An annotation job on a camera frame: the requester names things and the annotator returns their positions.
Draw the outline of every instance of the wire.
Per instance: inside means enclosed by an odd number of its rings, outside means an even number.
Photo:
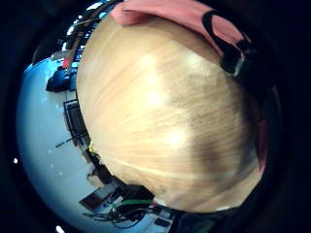
[[[87,19],[87,20],[85,20],[85,21],[75,23],[75,24],[73,24],[73,26],[78,26],[78,25],[84,24],[84,23],[86,23],[86,22],[93,22],[93,21],[96,21],[96,20],[101,20],[101,18]]]
[[[65,141],[63,141],[63,142],[57,144],[55,147],[56,147],[56,148],[60,148],[62,145],[64,145],[64,144],[70,142],[70,141],[73,140],[73,139],[74,139],[74,138],[67,139],[67,140],[65,140]]]
[[[117,206],[113,205],[113,208],[118,208],[120,206],[125,205],[150,205],[153,203],[153,200],[137,200],[137,199],[129,199],[119,203]]]
[[[116,223],[113,222],[113,221],[112,221],[112,223],[113,223],[113,225],[114,225],[116,228],[118,228],[118,229],[128,229],[128,228],[131,228],[131,227],[137,225],[142,219],[143,219],[143,218],[141,218],[141,219],[135,221],[134,224],[131,224],[131,225],[129,225],[129,226],[118,226],[118,225],[116,225]]]
[[[151,208],[138,208],[138,209],[134,209],[134,210],[130,210],[128,212],[125,212],[124,214],[122,214],[123,216],[130,216],[135,212],[139,212],[139,211],[151,211]]]
[[[84,216],[88,216],[90,218],[92,218],[93,220],[96,221],[111,221],[112,218],[109,216],[108,214],[88,214],[88,213],[84,213]]]

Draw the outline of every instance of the wooden surface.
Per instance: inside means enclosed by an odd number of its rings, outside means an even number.
[[[107,16],[79,66],[86,128],[110,172],[167,206],[238,206],[259,181],[250,99],[206,41],[153,18],[122,27]]]

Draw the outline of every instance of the pink fabric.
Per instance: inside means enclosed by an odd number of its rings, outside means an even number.
[[[259,170],[263,173],[268,154],[267,126],[263,119],[258,122],[258,130],[257,154],[259,156]]]
[[[212,10],[195,0],[128,0],[119,3],[111,14],[121,25],[137,24],[152,16],[164,17],[202,34],[222,56],[202,24],[202,16]],[[213,28],[217,36],[234,46],[243,39],[235,26],[224,18],[213,17]]]
[[[67,69],[69,67],[70,59],[69,57],[65,57],[64,61],[62,62],[62,68]]]

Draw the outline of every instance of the wooden table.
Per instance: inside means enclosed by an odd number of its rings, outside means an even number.
[[[107,16],[78,70],[86,128],[103,163],[175,209],[240,205],[260,179],[250,97],[200,35]]]

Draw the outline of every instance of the floor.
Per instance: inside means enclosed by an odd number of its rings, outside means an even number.
[[[62,103],[74,98],[67,91],[46,91],[48,79],[60,63],[45,59],[29,67],[17,107],[17,141],[22,165],[34,188],[59,216],[84,232],[119,232],[107,222],[96,222],[83,216],[86,209],[79,201],[96,187],[86,179],[93,169],[72,142],[55,146],[70,138],[63,117]],[[165,232],[146,216],[135,228],[124,232]]]

